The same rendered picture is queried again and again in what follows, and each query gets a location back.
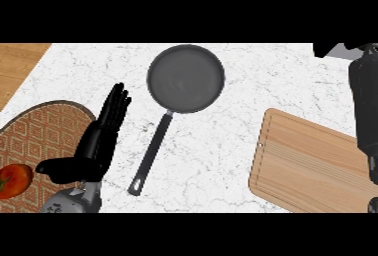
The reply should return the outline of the orange patterned placemat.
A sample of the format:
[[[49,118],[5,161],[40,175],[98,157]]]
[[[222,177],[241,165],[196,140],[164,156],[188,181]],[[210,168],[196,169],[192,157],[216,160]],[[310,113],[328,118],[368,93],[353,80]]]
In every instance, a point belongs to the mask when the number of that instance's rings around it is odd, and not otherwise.
[[[92,111],[71,101],[50,101],[25,110],[0,129],[0,169],[9,164],[36,168],[46,159],[71,157],[95,119]],[[39,212],[59,190],[81,187],[78,182],[58,185],[47,175],[33,172],[25,192],[0,199],[0,213]]]

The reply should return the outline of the dark grey frying pan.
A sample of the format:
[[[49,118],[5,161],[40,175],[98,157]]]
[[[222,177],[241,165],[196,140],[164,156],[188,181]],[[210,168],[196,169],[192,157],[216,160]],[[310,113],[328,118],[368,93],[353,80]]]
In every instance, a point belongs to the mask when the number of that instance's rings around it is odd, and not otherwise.
[[[196,45],[177,45],[155,57],[148,70],[148,90],[167,109],[143,161],[129,187],[139,195],[174,113],[195,113],[216,101],[225,87],[225,68],[217,56]]]

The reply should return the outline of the wooden cutting board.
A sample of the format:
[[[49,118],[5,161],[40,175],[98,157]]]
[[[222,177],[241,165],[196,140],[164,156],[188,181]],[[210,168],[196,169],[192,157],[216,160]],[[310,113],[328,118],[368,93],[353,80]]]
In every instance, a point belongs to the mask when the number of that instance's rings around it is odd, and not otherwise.
[[[378,197],[356,139],[273,108],[263,117],[248,187],[291,212],[365,212]]]

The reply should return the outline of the red tomato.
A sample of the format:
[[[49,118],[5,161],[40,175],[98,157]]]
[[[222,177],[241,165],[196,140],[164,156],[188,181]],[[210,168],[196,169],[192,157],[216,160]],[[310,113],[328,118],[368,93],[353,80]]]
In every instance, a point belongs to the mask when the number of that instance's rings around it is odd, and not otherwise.
[[[33,169],[25,164],[10,164],[0,169],[0,199],[21,195],[33,183]]]

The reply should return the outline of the dark grey appliance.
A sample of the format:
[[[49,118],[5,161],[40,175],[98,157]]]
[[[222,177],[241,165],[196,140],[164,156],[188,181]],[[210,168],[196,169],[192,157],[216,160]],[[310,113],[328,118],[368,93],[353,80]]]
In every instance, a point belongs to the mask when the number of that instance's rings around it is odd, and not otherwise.
[[[313,54],[318,58],[363,59],[378,62],[378,43],[315,43]]]

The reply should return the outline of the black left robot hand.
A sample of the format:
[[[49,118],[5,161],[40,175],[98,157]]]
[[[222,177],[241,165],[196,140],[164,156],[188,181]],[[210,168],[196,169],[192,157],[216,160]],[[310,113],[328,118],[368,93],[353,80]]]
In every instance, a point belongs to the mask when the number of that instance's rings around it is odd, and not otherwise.
[[[36,172],[47,175],[53,183],[102,180],[112,162],[118,131],[130,103],[129,91],[124,84],[118,83],[108,94],[99,118],[87,126],[74,156],[47,159],[36,167]]]

